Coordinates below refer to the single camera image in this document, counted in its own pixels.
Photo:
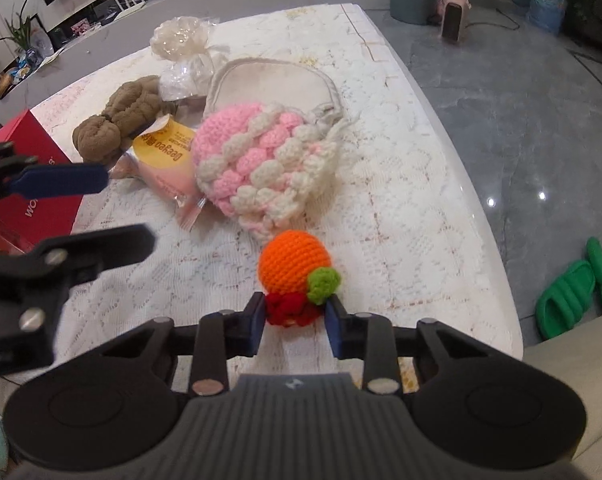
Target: water bottle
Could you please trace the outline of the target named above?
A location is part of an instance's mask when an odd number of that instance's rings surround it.
[[[561,30],[566,8],[566,0],[531,0],[527,21],[557,35]]]

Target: marble floor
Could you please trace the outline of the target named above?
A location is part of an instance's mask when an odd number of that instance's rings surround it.
[[[585,50],[521,16],[517,31],[476,25],[453,46],[434,27],[367,12],[446,127],[492,227],[524,344],[539,342],[539,295],[588,237],[602,242],[602,86],[567,51]],[[470,22],[513,26],[476,6]],[[586,63],[602,80],[602,66]],[[584,320],[601,314],[595,298]]]

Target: plastic wrapper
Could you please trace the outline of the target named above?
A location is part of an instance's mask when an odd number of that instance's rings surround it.
[[[164,101],[207,95],[216,68],[226,61],[222,53],[208,46],[214,25],[206,18],[182,16],[155,28],[150,40],[152,52],[172,61],[159,77],[159,94]]]
[[[175,205],[175,218],[192,229],[206,203],[190,160],[194,130],[164,116],[132,141],[110,170],[110,178],[139,178],[159,197]]]

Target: red box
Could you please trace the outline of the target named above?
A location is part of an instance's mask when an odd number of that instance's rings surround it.
[[[9,140],[14,143],[15,153],[36,155],[40,164],[70,162],[30,110],[0,129],[0,142]],[[36,245],[44,238],[70,234],[82,198],[82,195],[76,195],[26,200],[13,194],[0,200],[0,222],[9,231]]]

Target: brown plush toy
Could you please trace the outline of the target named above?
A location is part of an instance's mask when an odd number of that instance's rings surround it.
[[[75,128],[72,142],[84,161],[108,163],[129,147],[133,134],[174,111],[175,105],[159,96],[159,76],[148,75],[121,85],[100,115]]]

